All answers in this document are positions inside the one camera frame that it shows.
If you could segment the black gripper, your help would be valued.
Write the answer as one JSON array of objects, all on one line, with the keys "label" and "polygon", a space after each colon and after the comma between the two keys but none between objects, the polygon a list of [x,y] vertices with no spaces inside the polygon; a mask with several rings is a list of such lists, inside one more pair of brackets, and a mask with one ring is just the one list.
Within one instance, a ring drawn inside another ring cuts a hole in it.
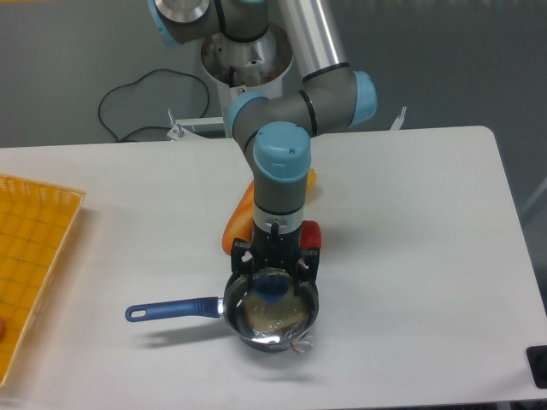
[{"label": "black gripper", "polygon": [[270,232],[254,224],[252,234],[252,242],[246,242],[241,238],[234,238],[232,241],[230,284],[243,278],[247,290],[251,290],[255,267],[272,267],[294,273],[293,278],[299,285],[309,284],[315,294],[318,294],[316,279],[320,250],[301,249],[302,227],[273,237]]}]

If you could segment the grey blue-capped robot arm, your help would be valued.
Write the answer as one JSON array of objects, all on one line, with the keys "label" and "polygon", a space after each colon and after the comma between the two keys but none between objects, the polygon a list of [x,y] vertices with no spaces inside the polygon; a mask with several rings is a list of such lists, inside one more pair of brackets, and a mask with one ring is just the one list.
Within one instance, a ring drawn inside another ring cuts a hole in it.
[{"label": "grey blue-capped robot arm", "polygon": [[302,245],[311,140],[372,118],[377,95],[366,73],[350,69],[328,3],[279,7],[303,87],[272,99],[248,91],[227,111],[226,125],[254,175],[252,238],[233,241],[232,270],[250,276],[279,268],[313,283],[320,251]]}]

